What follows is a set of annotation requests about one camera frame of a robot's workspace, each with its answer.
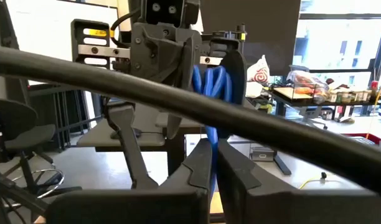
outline bottle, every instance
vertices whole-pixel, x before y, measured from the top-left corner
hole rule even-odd
[[[375,101],[377,96],[377,87],[379,86],[378,81],[372,81],[370,84],[370,90],[372,90],[372,93],[370,94],[370,100]]]

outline shelf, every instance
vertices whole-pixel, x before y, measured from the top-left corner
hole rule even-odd
[[[313,103],[311,100],[298,100],[298,101],[291,101],[286,96],[283,96],[279,93],[273,93],[271,91],[268,91],[268,93],[279,102],[282,102],[284,104],[287,104],[289,106],[295,106],[295,107],[303,107],[303,106],[356,106],[356,105],[362,105],[362,106],[370,106],[374,105],[374,102],[354,102],[354,103],[331,103],[331,102],[324,102],[321,104]]]

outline yellow label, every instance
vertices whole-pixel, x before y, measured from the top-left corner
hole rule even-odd
[[[95,36],[99,36],[99,37],[106,37],[106,31],[90,29],[90,35],[95,35]]]

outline black panel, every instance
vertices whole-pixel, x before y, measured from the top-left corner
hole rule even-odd
[[[381,197],[362,189],[298,190],[225,141],[217,176],[228,224],[381,223]]]
[[[300,0],[201,0],[204,32],[247,27],[244,56],[265,55],[271,75],[287,75],[293,61]]]

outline gray surface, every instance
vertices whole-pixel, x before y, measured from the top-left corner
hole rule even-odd
[[[156,126],[160,128],[166,128],[168,121],[168,113],[159,113],[156,118]],[[180,128],[199,128],[203,127],[203,124],[200,124],[196,121],[192,121],[186,118],[183,118],[180,124]]]
[[[138,138],[139,146],[163,146],[165,139],[161,134],[162,129],[155,127],[154,122],[158,111],[148,106],[137,104],[135,107],[135,119],[133,128],[138,128],[142,132]],[[94,128],[87,132],[77,142],[80,147],[115,147],[120,146],[117,139],[110,138],[113,130],[109,127],[107,120],[101,120]]]
[[[50,141],[54,134],[54,124],[36,126],[20,134],[17,138],[11,141],[6,141],[5,147],[8,150],[21,150],[30,147],[35,147],[39,144],[47,143],[48,141]]]

